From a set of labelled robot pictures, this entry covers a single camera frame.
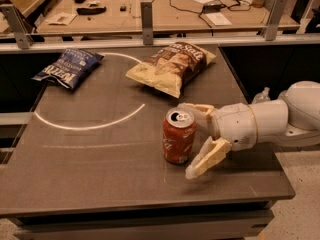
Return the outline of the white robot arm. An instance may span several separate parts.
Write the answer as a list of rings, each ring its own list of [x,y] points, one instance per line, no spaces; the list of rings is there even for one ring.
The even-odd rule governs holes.
[[[237,103],[219,109],[209,104],[181,103],[208,138],[185,171],[194,179],[220,163],[230,151],[253,148],[258,143],[305,147],[320,143],[320,84],[300,81],[276,100]]]

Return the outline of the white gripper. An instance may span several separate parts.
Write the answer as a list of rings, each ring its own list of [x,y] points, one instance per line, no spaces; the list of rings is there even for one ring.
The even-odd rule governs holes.
[[[190,111],[198,126],[212,131],[198,154],[185,169],[188,180],[198,178],[226,158],[227,153],[252,148],[257,141],[256,120],[248,105],[238,103],[218,110],[213,105],[180,103]]]

